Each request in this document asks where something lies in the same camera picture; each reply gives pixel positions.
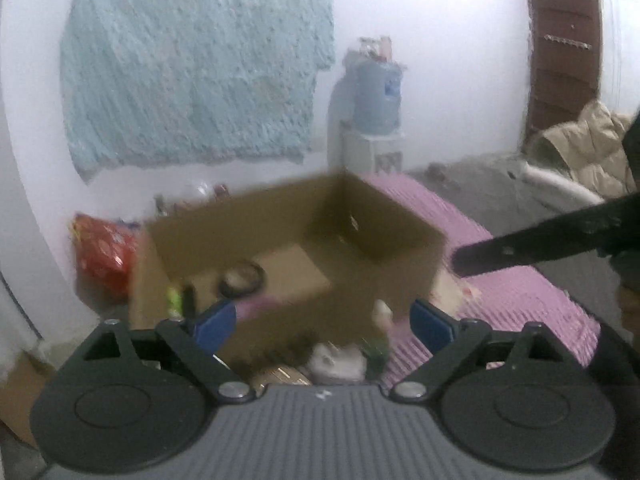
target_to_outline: person's hand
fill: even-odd
[[[618,303],[622,309],[622,326],[640,336],[640,293],[621,286],[618,289]]]

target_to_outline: yellow-green object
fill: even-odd
[[[175,286],[170,286],[166,290],[166,298],[169,303],[169,317],[182,316],[182,295],[180,290]]]

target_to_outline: pink striped cloth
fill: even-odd
[[[370,176],[366,180],[447,235],[446,265],[457,247],[491,238],[482,226],[408,176]],[[513,331],[521,330],[527,321],[543,321],[583,366],[591,361],[599,323],[532,267],[513,267],[465,280],[481,295],[462,306],[458,317],[482,319],[496,330]],[[408,320],[401,320],[392,334],[392,356],[382,385],[391,387],[430,357],[412,335]]]

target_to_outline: gray ribbed surface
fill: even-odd
[[[46,480],[511,480],[533,476],[482,464],[445,439],[429,413],[375,386],[270,386],[249,406],[218,412],[193,447],[126,476],[53,467]],[[600,480],[592,467],[545,480]]]

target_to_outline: black circular disc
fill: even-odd
[[[31,431],[48,460],[84,472],[130,472],[194,440],[206,414],[198,389],[165,370],[119,361],[95,361],[45,387]]]
[[[597,457],[615,416],[594,384],[563,364],[503,365],[452,384],[442,421],[480,460],[518,471],[558,471]]]

